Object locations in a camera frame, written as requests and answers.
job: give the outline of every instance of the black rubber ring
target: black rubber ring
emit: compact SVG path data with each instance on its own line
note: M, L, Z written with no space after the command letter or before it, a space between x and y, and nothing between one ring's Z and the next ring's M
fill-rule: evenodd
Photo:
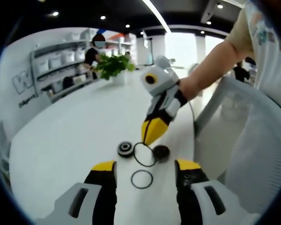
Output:
M144 165L143 163L141 163L141 162L136 158L136 156L135 156L135 147L136 147L138 144L143 144L143 145L145 145L148 149L151 150L152 155L153 155L153 158L154 158L154 163L153 163L152 165ZM135 158L135 160L136 160L140 165L142 165L142 166L144 166L144 167L152 167L152 166L154 166L154 165L156 164L156 158L154 157L153 150L152 150L149 146L147 146L145 143L142 143L142 142L136 143L136 144L134 145L134 147L133 147L133 157Z
M151 182L150 182L147 186L145 186L145 187L138 187L138 186L136 186L136 185L133 183L133 176L134 176L135 174L139 173L139 172L145 172L145 173L149 174L150 177L151 177ZM130 180L131 180L132 185L133 185L135 188L137 188L137 189L146 189L146 188L148 188L148 187L150 187L150 186L152 185L152 183L153 183L153 175L152 175L149 171L147 171L147 170L137 170L137 171L135 171L135 172L132 174Z

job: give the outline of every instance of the black shirt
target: black shirt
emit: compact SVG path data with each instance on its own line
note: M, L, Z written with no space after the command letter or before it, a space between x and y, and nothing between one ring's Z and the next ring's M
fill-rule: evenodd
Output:
M234 73L235 73L235 78L241 82L244 82L244 79L246 78L247 80L250 78L250 74L248 71L246 71L242 67L234 67L233 68Z
M90 48L85 54L85 60L84 63L89 64L90 66L93 64L93 61L96 61L96 55L99 54L99 52L94 49Z

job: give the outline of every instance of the white table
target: white table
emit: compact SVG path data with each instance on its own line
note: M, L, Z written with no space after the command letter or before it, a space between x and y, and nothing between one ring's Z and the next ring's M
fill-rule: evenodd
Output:
M164 144L171 150L167 163L151 168L133 158L116 153L122 141L141 140L141 125L151 96L140 82L140 72L132 74L124 87L100 81L86 86L56 102L12 140L10 181L14 196L29 217L44 218L54 208L54 201L73 184L83 182L90 169L104 161L117 161L117 196L115 225L179 225L176 203L174 160L193 159L193 117L187 104L178 112L166 134L152 144ZM149 164L152 154L140 146L136 156ZM152 172L151 187L139 190L130 183L138 169ZM147 176L135 176L135 183L145 184Z

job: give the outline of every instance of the black eye dot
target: black eye dot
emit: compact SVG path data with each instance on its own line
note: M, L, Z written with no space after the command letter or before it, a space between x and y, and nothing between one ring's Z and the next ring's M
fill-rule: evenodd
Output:
M148 84L154 84L155 80L152 76L146 76L146 82Z

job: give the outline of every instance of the person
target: person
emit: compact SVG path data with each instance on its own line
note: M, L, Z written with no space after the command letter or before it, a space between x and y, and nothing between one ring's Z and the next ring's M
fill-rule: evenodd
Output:
M259 3L270 6L276 15L281 15L281 0L263 0ZM226 39L210 52L190 76L180 80L183 95L188 100L195 98L237 62L250 57L256 61L258 68L255 88L281 107L281 36L275 31L281 33L279 26L275 26L274 30L253 1L246 2ZM278 177L271 176L274 168L271 166L273 159L270 151L274 150L277 150L277 142L266 125L266 118L252 107L232 150L225 176L225 185L238 195L241 205L249 212L263 213L280 190L281 171Z
M126 56L129 60L131 60L131 54L130 54L130 52L125 52L125 56Z
M83 66L86 69L89 69L90 74L92 75L93 79L98 79L97 74L95 73L95 66L98 62L101 61L101 56L100 53L103 52L103 47L104 46L96 46L96 43L100 43L100 42L105 42L105 38L102 34L96 34L92 41L92 47L90 49L88 49L88 51L85 54L85 60L83 63Z
M244 79L249 79L250 74L243 68L243 62L238 62L236 67L233 68L235 79L244 83Z

